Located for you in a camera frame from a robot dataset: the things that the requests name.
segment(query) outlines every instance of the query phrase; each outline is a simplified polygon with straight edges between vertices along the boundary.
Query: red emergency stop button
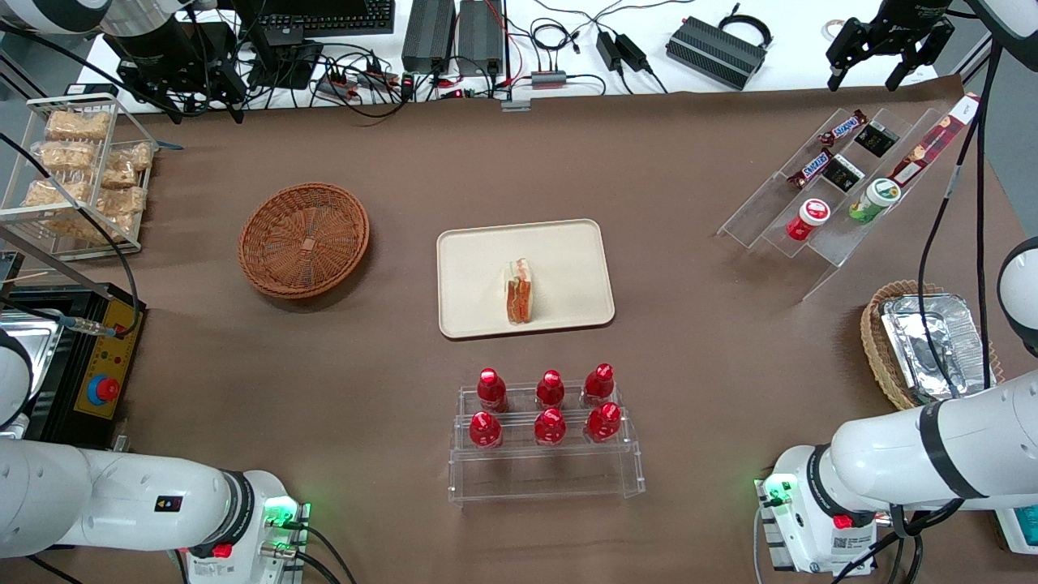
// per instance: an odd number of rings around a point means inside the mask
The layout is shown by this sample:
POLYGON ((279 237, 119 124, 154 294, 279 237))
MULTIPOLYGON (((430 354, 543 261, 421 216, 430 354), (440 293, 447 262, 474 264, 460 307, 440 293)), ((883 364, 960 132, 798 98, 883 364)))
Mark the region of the red emergency stop button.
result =
POLYGON ((119 396, 119 383, 107 378, 98 383, 98 397, 102 401, 112 401, 119 396))
POLYGON ((832 518, 832 525, 836 526, 837 529, 850 529, 854 527, 854 520, 847 516, 837 516, 832 518))

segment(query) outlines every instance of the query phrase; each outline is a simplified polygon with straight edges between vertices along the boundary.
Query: control box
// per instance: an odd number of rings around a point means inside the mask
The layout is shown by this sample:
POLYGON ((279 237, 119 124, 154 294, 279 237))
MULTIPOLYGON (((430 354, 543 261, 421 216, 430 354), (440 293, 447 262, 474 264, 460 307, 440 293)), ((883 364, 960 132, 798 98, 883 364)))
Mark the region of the control box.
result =
POLYGON ((461 0, 458 11, 458 71, 465 76, 504 71, 504 29, 501 0, 461 0))

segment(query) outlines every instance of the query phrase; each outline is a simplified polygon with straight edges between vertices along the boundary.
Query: acrylic bottle rack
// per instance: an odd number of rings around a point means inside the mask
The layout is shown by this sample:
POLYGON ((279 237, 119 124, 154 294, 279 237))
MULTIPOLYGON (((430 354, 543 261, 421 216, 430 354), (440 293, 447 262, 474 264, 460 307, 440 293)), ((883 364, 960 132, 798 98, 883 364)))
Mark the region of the acrylic bottle rack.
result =
MULTIPOLYGON (((868 223, 861 223, 851 218, 848 208, 862 192, 874 179, 889 175, 923 136, 944 114, 935 109, 928 109, 914 123, 905 121, 886 109, 880 109, 871 120, 881 123, 898 135, 899 139, 882 157, 877 157, 859 143, 854 137, 861 132, 855 129, 849 136, 843 137, 829 150, 841 155, 861 170, 865 177, 858 179, 847 192, 844 192, 825 176, 814 177, 802 190, 787 182, 787 178, 804 167, 819 155, 822 144, 818 135, 831 130, 851 116, 851 112, 839 109, 818 130, 811 134, 807 142, 783 165, 774 174, 764 182, 757 191, 735 212, 717 233, 727 232, 744 247, 753 248, 762 241, 767 242, 782 251, 788 257, 794 257, 804 249, 821 256, 828 262, 825 272, 808 289, 803 299, 807 300, 816 289, 832 277, 858 244, 867 234, 881 222, 883 215, 897 207, 891 206, 883 214, 868 223), (816 227, 804 241, 797 241, 786 233, 786 223, 796 216, 800 204, 809 198, 824 200, 831 210, 829 219, 816 227)), ((912 187, 919 184, 923 169, 908 185, 902 189, 902 200, 910 194, 912 187)))
POLYGON ((554 446, 540 446, 534 439, 534 421, 541 410, 536 384, 509 386, 509 412, 494 414, 501 424, 503 442, 492 450, 477 448, 468 437, 472 415, 481 411, 475 387, 462 387, 458 395, 448 463, 450 502, 546 499, 589 495, 621 495, 625 499, 645 493, 641 450, 630 413, 620 390, 610 400, 621 407, 620 432, 601 444, 584 439, 583 425, 591 409, 579 404, 582 381, 565 382, 561 412, 566 438, 554 446))

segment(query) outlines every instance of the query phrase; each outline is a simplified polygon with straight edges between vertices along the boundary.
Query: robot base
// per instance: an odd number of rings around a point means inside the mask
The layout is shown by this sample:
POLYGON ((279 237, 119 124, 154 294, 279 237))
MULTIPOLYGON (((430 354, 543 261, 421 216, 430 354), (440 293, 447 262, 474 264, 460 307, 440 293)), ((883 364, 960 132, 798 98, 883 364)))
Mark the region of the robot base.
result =
POLYGON ((304 549, 306 532, 273 527, 268 520, 284 519, 308 523, 309 505, 300 505, 274 475, 266 471, 246 471, 245 478, 255 492, 252 520, 242 538, 226 558, 198 558, 186 553, 188 581, 191 584, 300 584, 302 564, 260 555, 263 544, 289 544, 304 549))
MULTIPOLYGON (((865 527, 837 529, 832 519, 815 502, 808 486, 808 461, 815 448, 795 446, 778 457, 772 474, 764 480, 765 497, 777 494, 788 502, 765 509, 774 513, 775 525, 797 572, 823 573, 834 576, 857 559, 876 541, 876 522, 865 527)), ((869 561, 849 576, 872 573, 869 561)))

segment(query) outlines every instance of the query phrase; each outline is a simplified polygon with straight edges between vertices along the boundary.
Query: brown wicker basket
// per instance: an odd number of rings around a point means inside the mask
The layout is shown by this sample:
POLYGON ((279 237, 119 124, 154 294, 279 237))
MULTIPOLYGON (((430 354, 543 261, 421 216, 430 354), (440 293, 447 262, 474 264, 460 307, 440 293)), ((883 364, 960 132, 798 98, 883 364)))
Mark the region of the brown wicker basket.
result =
POLYGON ((286 188, 256 208, 238 240, 238 261, 256 289, 301 300, 342 282, 367 249, 367 213, 324 183, 286 188))
MULTIPOLYGON (((894 297, 916 295, 917 289, 914 279, 892 281, 876 291, 872 301, 862 312, 862 344, 865 346, 866 357, 869 358, 869 367, 872 368, 872 374, 875 376, 876 383, 883 390, 883 394, 898 410, 909 410, 922 405, 912 397, 901 378, 901 368, 898 366, 897 358, 894 357, 890 341, 886 340, 883 324, 879 319, 879 305, 894 297)), ((939 295, 941 291, 944 291, 944 287, 938 285, 923 284, 923 294, 925 295, 939 295)), ((991 370, 994 372, 996 383, 1001 384, 1005 381, 1002 365, 990 345, 988 345, 988 351, 991 354, 991 370)))

